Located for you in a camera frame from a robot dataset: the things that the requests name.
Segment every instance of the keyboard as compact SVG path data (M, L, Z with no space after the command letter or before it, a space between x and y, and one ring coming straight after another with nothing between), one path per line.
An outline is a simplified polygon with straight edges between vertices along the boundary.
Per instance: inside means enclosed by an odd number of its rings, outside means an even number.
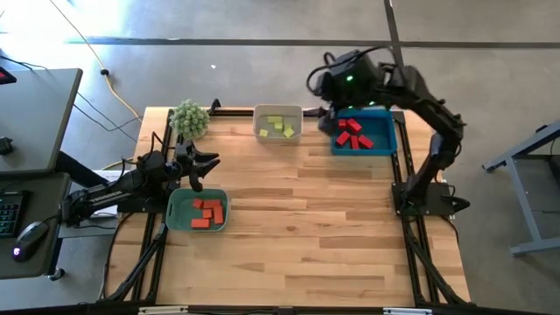
M24 201L24 191L0 192L0 238L18 235Z

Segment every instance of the gray floor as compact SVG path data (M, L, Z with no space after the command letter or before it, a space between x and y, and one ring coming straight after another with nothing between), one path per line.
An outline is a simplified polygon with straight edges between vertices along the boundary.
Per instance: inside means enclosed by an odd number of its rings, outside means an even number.
M0 49L14 59L47 67L81 67L80 91L117 123L131 113L109 93L84 45L62 45L73 30L48 2L0 1ZM58 1L92 36L196 39L388 40L382 0L167 0ZM401 40L558 41L560 3L554 0L393 0ZM115 88L139 112L175 106L186 98L228 106L257 103L319 105L305 90L308 72L324 51L351 47L96 45L116 77ZM560 50L403 49L434 95L468 123L463 153L445 176L472 206L457 216L460 247L472 300L479 305L559 313L560 250L512 258L508 247L529 240L505 170L485 174L480 165L531 135L560 114ZM388 60L380 53L379 60ZM2 63L0 66L16 68ZM78 106L95 113L78 100ZM126 130L136 135L139 126ZM73 112L64 150L100 168L135 144L107 134ZM560 231L548 231L551 234ZM68 276L0 282L0 309L94 301L108 238L65 242L60 265Z

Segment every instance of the computer mouse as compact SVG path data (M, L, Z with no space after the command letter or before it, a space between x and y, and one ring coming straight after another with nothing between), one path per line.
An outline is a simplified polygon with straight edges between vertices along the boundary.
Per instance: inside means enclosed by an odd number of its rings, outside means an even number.
M28 225L17 237L11 258L22 263L33 257L48 230L49 226L42 221L35 221Z

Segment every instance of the succulent plant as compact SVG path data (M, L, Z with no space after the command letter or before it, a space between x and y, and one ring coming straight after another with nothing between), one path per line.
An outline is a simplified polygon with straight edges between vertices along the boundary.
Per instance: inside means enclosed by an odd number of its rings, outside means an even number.
M169 125L185 139L197 139L204 136L209 121L210 115L198 103L186 100L173 110Z

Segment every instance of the wooden tabletop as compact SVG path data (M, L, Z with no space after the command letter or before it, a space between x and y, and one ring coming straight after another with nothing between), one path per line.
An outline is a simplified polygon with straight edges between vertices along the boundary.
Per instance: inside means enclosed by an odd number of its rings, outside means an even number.
M146 109L135 157L149 151L152 131L163 136L167 111ZM431 129L412 112L405 117L418 168ZM158 304L414 304L403 230L391 201L389 157L332 156L317 119L305 119L300 145L258 143L251 117L212 117L208 132L195 143L200 151L220 153L221 163L203 183L227 192L231 213L219 233L169 232ZM137 262L145 220L137 213L122 226L110 262L109 292ZM426 217L426 227L433 262L468 300L453 230L438 217Z

